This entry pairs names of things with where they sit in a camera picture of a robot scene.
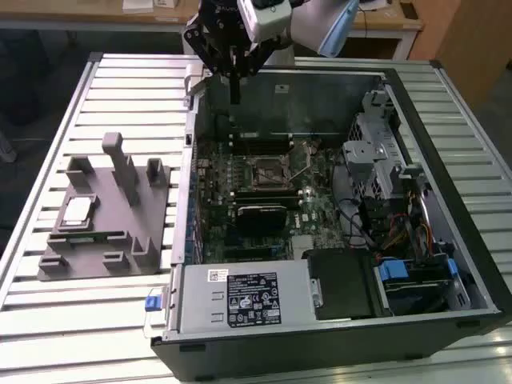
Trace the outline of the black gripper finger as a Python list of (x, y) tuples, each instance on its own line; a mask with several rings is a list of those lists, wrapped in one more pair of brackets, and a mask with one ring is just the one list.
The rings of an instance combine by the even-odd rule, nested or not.
[(235, 48), (235, 104), (241, 101), (241, 79), (255, 76), (277, 49), (277, 39), (271, 38), (250, 46)]
[(192, 23), (183, 33), (186, 42), (212, 74), (220, 74), (229, 83), (230, 103), (237, 103), (237, 72), (230, 55), (230, 47), (217, 32), (204, 31), (201, 23)]

